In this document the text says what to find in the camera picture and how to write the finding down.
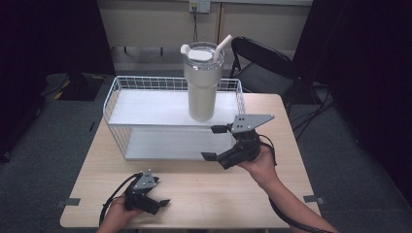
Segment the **dark curtain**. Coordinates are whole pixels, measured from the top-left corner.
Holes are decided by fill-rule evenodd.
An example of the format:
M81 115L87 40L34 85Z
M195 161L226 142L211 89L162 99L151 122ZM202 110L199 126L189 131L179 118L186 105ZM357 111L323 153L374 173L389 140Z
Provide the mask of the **dark curtain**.
M96 1L1 1L0 22L1 155L49 74L115 68Z
M360 145L382 164L409 204L411 25L409 1L315 0L293 60L306 83L331 86Z

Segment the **white wire basket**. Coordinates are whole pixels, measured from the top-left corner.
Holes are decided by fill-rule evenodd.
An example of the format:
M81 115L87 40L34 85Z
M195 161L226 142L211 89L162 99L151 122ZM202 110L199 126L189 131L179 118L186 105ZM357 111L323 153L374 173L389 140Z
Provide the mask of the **white wire basket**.
M117 76L103 116L125 159L203 159L201 152L224 152L230 133L213 134L210 126L232 123L245 114L239 80L218 83L215 113L206 121L189 116L184 78Z

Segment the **white straw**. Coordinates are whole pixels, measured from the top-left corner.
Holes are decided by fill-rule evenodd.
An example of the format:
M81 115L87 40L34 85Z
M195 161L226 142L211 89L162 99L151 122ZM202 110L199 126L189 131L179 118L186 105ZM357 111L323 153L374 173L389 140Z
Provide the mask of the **white straw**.
M221 50L223 47L226 46L227 43L229 43L233 39L232 36L228 35L224 40L216 47L215 50L215 55L213 56L213 62L217 62L219 58L219 54L221 53Z

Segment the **chair backrest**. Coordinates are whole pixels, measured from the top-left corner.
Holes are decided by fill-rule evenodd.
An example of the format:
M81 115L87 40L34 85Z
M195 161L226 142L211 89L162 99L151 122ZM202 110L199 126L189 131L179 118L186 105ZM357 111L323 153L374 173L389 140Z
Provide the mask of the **chair backrest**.
M279 51L246 37L236 37L231 42L235 58L232 72L235 66L240 68L238 55L248 59L256 65L286 78L297 79L292 61Z

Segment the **human arm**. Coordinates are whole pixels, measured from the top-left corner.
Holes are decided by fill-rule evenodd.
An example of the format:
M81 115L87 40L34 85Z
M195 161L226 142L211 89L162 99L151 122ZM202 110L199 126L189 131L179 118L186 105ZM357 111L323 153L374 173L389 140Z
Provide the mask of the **human arm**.
M122 230L132 218L142 214L141 210L128 211L124 206L124 195L113 200L97 233L115 233Z
M329 232L338 232L330 223L304 205L279 180L271 151L266 146L260 147L260 154L252 161L238 164L247 170L257 184L267 193L278 209L289 218L301 224L316 227ZM293 232L305 232L291 226Z

